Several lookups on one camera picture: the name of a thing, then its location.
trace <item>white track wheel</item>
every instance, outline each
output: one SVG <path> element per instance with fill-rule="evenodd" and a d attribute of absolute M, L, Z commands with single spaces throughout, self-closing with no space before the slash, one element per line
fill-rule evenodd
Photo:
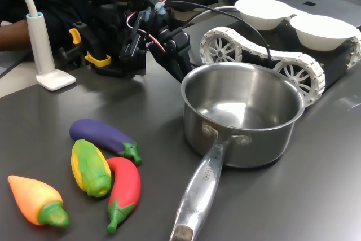
<path fill-rule="evenodd" d="M 287 76 L 305 96 L 306 107 L 315 103 L 325 89 L 325 75 L 314 59 L 296 59 L 278 62 L 275 71 Z"/>
<path fill-rule="evenodd" d="M 225 27 L 208 31 L 200 43 L 202 62 L 204 64 L 241 62 L 242 50 L 234 40 L 238 36 L 238 32 Z"/>

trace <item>plastic vegetable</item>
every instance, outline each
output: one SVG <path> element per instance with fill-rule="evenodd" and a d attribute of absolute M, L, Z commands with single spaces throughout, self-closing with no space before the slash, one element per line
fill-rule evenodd
<path fill-rule="evenodd" d="M 89 196 L 104 196 L 111 188 L 112 175 L 102 153 L 90 142 L 75 141 L 72 170 L 79 187 Z"/>
<path fill-rule="evenodd" d="M 115 233 L 117 225 L 133 211 L 140 197 L 140 175 L 134 164 L 124 158 L 114 157 L 107 160 L 115 172 L 115 181 L 108 203 L 111 223 L 108 232 Z"/>
<path fill-rule="evenodd" d="M 68 214 L 63 209 L 63 200 L 54 188 L 38 180 L 15 175 L 10 175 L 7 180 L 17 206 L 28 221 L 35 225 L 69 225 Z"/>
<path fill-rule="evenodd" d="M 91 119 L 80 119 L 72 124 L 69 133 L 75 141 L 85 139 L 119 156 L 133 158 L 136 165 L 142 164 L 142 159 L 138 155 L 138 146 L 134 140 L 108 124 Z"/>

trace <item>toy carrot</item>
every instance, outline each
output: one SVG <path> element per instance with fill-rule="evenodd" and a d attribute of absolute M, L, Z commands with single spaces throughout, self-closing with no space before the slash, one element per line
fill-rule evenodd
<path fill-rule="evenodd" d="M 34 179 L 15 175 L 7 177 L 16 204 L 28 221 L 35 225 L 65 227 L 68 214 L 60 194 L 51 186 Z"/>
<path fill-rule="evenodd" d="M 108 203 L 111 223 L 108 232 L 115 233 L 117 225 L 133 211 L 140 197 L 140 175 L 135 165 L 125 158 L 114 157 L 107 160 L 115 172 L 115 181 Z"/>

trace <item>paper bowl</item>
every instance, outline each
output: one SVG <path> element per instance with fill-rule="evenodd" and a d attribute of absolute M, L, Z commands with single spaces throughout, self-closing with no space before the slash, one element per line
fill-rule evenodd
<path fill-rule="evenodd" d="M 257 30 L 272 30 L 293 13 L 290 6 L 276 0 L 238 0 L 235 7 Z"/>
<path fill-rule="evenodd" d="M 356 27 L 344 21 L 321 15 L 299 15 L 289 22 L 300 43 L 316 51 L 332 51 L 356 35 Z"/>

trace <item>person's arm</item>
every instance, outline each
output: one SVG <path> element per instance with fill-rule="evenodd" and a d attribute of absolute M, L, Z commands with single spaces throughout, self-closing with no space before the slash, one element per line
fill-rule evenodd
<path fill-rule="evenodd" d="M 29 49 L 31 47 L 27 21 L 0 27 L 0 52 Z"/>

